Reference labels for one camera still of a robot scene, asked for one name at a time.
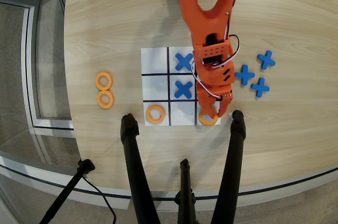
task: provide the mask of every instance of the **black grid line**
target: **black grid line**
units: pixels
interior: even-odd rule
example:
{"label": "black grid line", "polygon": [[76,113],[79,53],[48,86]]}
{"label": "black grid line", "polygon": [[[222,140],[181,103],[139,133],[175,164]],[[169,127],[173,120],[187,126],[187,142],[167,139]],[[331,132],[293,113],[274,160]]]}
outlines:
{"label": "black grid line", "polygon": [[167,74],[168,74],[168,116],[169,126],[171,126],[171,105],[170,105],[170,65],[169,65],[169,47],[167,47]]}
{"label": "black grid line", "polygon": [[167,75],[192,75],[191,72],[172,72],[172,73],[142,73],[142,76],[167,76]]}
{"label": "black grid line", "polygon": [[171,126],[171,103],[172,102],[194,102],[195,103],[195,111],[194,111],[194,125],[197,125],[197,94],[196,94],[196,80],[195,80],[195,98],[194,99],[183,99],[183,100],[171,100],[170,96],[170,76],[182,76],[182,75],[192,75],[192,72],[174,72],[170,73],[170,56],[169,56],[169,47],[167,47],[167,73],[142,73],[143,76],[167,76],[167,88],[168,88],[168,100],[143,100],[143,103],[150,103],[150,102],[167,102],[168,103],[168,118],[169,118],[169,126]]}
{"label": "black grid line", "polygon": [[[196,102],[196,99],[170,100],[170,102]],[[143,102],[169,102],[169,100],[143,100]]]}
{"label": "black grid line", "polygon": [[195,79],[195,125],[197,125],[197,90],[196,90],[197,80]]}

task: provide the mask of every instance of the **orange game piece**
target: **orange game piece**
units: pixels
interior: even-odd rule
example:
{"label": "orange game piece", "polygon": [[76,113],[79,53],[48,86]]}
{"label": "orange game piece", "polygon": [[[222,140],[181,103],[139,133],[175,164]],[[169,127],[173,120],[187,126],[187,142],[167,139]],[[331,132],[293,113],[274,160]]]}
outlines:
{"label": "orange game piece", "polygon": [[212,109],[212,112],[214,113],[214,118],[212,121],[205,121],[205,119],[203,118],[203,115],[206,113],[206,111],[204,109],[201,109],[200,114],[199,114],[199,119],[202,125],[205,126],[212,126],[214,124],[216,124],[217,120],[218,120],[218,114],[217,111],[215,109]]}
{"label": "orange game piece", "polygon": [[[101,77],[107,77],[108,84],[103,86],[100,82]],[[108,90],[112,86],[112,76],[109,72],[101,72],[96,76],[96,87],[102,91]]]}
{"label": "orange game piece", "polygon": [[[152,118],[150,112],[154,109],[157,109],[161,112],[161,117],[159,119],[153,119]],[[165,111],[164,111],[164,108],[162,108],[160,105],[152,105],[147,109],[147,120],[152,124],[157,125],[157,124],[163,122],[164,117],[165,117]]]}
{"label": "orange game piece", "polygon": [[[102,101],[102,95],[107,95],[109,97],[109,103],[105,103]],[[110,90],[100,91],[99,94],[97,95],[97,103],[99,104],[101,108],[108,109],[114,103],[114,95],[112,94]]]}

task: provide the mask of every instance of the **robotic arm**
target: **robotic arm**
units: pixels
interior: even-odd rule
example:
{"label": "robotic arm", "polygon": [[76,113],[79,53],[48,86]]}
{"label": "robotic arm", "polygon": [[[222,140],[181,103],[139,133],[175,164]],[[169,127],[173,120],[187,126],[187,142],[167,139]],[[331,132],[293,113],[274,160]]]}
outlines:
{"label": "robotic arm", "polygon": [[[233,99],[231,84],[235,77],[231,60],[237,55],[240,46],[238,37],[229,35],[235,1],[218,0],[213,9],[204,11],[198,5],[198,0],[180,0],[182,16],[190,29],[194,48],[191,67],[199,83],[196,85],[198,101],[211,118],[223,116]],[[235,52],[230,43],[232,36],[238,40]],[[220,100],[218,112],[212,109],[217,100]]]}

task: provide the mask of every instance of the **blue cross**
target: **blue cross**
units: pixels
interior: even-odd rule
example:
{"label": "blue cross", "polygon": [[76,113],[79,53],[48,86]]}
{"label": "blue cross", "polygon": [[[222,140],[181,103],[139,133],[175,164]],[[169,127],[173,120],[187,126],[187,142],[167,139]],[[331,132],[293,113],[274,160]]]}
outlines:
{"label": "blue cross", "polygon": [[258,98],[262,97],[263,91],[264,92],[269,92],[270,88],[268,86],[264,86],[265,84],[265,79],[264,78],[259,78],[258,84],[251,84],[251,88],[256,90],[256,96]]}
{"label": "blue cross", "polygon": [[247,64],[242,65],[242,71],[236,72],[234,74],[236,78],[242,78],[241,82],[243,86],[246,86],[249,83],[249,78],[254,78],[256,75],[254,72],[249,72],[249,67]]}
{"label": "blue cross", "polygon": [[185,97],[188,99],[192,97],[189,91],[189,89],[193,86],[191,81],[185,85],[183,85],[180,81],[177,81],[175,82],[175,85],[179,88],[175,93],[175,98],[179,98],[181,95],[185,95]]}
{"label": "blue cross", "polygon": [[175,57],[179,60],[179,63],[175,67],[177,71],[180,71],[183,67],[191,71],[190,60],[192,60],[193,55],[189,53],[187,56],[183,57],[180,53],[176,54]]}
{"label": "blue cross", "polygon": [[260,59],[262,62],[262,65],[261,65],[261,68],[263,70],[266,70],[268,68],[269,65],[271,66],[275,66],[276,65],[276,62],[274,60],[271,59],[271,56],[273,55],[273,52],[272,51],[267,51],[265,53],[265,55],[258,55],[258,59]]}

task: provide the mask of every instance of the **tripod leg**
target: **tripod leg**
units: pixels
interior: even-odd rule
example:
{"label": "tripod leg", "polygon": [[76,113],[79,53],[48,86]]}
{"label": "tripod leg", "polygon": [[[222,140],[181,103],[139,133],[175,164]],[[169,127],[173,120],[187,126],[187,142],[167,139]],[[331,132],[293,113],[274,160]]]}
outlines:
{"label": "tripod leg", "polygon": [[242,112],[236,110],[232,116],[228,155],[211,224],[231,224],[236,212],[246,128]]}
{"label": "tripod leg", "polygon": [[181,190],[176,195],[175,202],[179,205],[178,224],[195,224],[195,195],[192,193],[190,184],[189,161],[184,159],[181,162]]}
{"label": "tripod leg", "polygon": [[121,124],[121,141],[125,150],[127,172],[137,222],[139,224],[159,224],[159,218],[137,147],[137,135],[139,135],[139,132],[135,118],[132,114],[124,116]]}
{"label": "tripod leg", "polygon": [[75,186],[78,184],[80,179],[84,174],[88,174],[88,172],[95,169],[95,166],[93,163],[86,159],[84,161],[79,161],[79,167],[77,173],[73,176],[73,178],[69,181],[67,186],[61,191],[60,195],[55,199],[53,204],[49,207],[47,210],[45,216],[42,218],[40,224],[47,224],[49,223],[55,216],[55,214],[58,212],[64,201],[67,199],[69,194],[72,192],[72,190],[75,188]]}

